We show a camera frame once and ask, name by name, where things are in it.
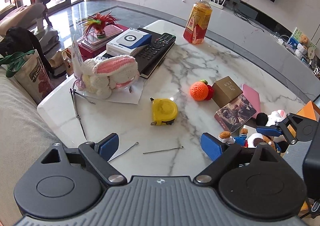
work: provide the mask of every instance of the sofa cushion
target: sofa cushion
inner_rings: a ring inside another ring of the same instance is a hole
[[[33,162],[60,142],[37,113],[36,103],[0,67],[0,221],[11,226],[21,214],[13,189]]]

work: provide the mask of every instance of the orange box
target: orange box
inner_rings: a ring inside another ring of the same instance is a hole
[[[320,108],[316,106],[312,101],[309,101],[307,105],[305,105],[298,113],[297,115],[310,118],[315,121],[319,121],[320,116]],[[293,135],[293,137],[296,136],[296,131],[291,126],[288,126],[289,131]]]

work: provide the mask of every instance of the crocheted orange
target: crocheted orange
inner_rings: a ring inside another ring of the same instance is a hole
[[[192,84],[189,93],[194,100],[201,101],[208,96],[209,88],[205,83],[198,81]]]

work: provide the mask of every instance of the black bag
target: black bag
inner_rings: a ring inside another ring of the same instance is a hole
[[[44,68],[52,75],[54,74],[54,70],[51,67],[50,63],[43,55],[41,45],[37,39],[37,37],[27,29],[22,27],[11,27],[6,32],[6,36],[0,42],[0,54],[5,57],[7,55],[12,55],[15,52],[28,52],[30,50],[36,49],[42,61]]]

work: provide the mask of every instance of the white paper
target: white paper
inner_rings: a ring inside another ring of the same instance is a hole
[[[131,85],[132,93],[129,92],[128,87],[124,88],[124,89],[122,89],[122,88],[115,89],[112,91],[111,96],[107,99],[101,99],[101,98],[99,98],[98,95],[87,92],[87,91],[84,91],[83,95],[91,97],[91,98],[109,101],[109,102],[138,104],[140,97],[141,97],[141,94],[142,94],[142,90],[143,90],[143,86],[144,86],[145,81],[146,81],[145,79],[140,77],[137,80],[137,82],[135,82],[134,84]]]
[[[73,36],[73,41],[72,41],[70,50],[71,50],[71,61],[73,66],[73,72],[77,78],[80,78],[82,75],[81,66],[83,63],[83,59],[81,56],[81,52],[79,50],[76,36]]]

